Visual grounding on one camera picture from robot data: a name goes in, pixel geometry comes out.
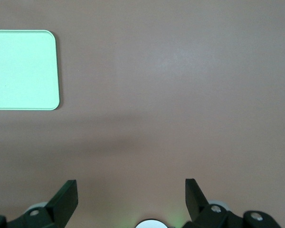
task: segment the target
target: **bolt head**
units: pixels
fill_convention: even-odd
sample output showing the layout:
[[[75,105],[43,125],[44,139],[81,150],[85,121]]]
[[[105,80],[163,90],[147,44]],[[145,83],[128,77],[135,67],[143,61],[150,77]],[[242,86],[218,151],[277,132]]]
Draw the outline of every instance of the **bolt head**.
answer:
[[[37,215],[37,214],[39,214],[39,210],[33,210],[33,211],[31,211],[30,212],[30,216],[35,216],[35,215]]]
[[[256,212],[252,212],[251,213],[251,217],[257,221],[262,221],[263,220],[263,217],[259,214],[259,213],[256,213]]]
[[[222,210],[220,209],[220,207],[217,206],[217,205],[213,205],[213,206],[211,207],[211,210],[214,211],[214,212],[216,212],[216,213],[221,213],[221,212],[222,212]]]

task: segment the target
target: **pale green rectangle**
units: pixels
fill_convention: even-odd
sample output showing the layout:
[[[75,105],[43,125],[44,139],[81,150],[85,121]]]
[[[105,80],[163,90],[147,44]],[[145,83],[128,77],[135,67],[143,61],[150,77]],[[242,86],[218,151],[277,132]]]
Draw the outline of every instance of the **pale green rectangle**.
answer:
[[[0,110],[59,105],[56,41],[47,30],[0,30]]]

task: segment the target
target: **black mechanical part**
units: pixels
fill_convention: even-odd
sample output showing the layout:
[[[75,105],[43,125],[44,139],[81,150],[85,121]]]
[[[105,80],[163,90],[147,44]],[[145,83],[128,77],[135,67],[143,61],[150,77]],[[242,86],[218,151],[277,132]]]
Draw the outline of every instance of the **black mechanical part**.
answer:
[[[77,205],[77,182],[68,180],[45,207],[32,208],[10,222],[0,215],[0,228],[64,228]]]
[[[268,214],[246,211],[243,218],[222,206],[208,204],[195,179],[186,179],[186,205],[192,221],[183,228],[281,228]]]

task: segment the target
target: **circular light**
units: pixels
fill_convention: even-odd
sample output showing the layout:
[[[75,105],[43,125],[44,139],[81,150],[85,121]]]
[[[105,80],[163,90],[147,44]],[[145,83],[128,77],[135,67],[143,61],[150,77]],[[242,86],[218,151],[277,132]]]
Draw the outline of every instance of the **circular light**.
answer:
[[[158,220],[148,219],[140,222],[136,228],[167,228],[167,226]]]

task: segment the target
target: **flat plastic tile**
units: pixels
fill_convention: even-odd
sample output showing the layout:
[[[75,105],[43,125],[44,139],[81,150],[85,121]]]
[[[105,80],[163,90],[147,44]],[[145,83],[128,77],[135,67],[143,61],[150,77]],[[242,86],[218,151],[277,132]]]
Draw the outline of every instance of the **flat plastic tile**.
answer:
[[[54,110],[58,105],[53,34],[0,30],[0,110]]]

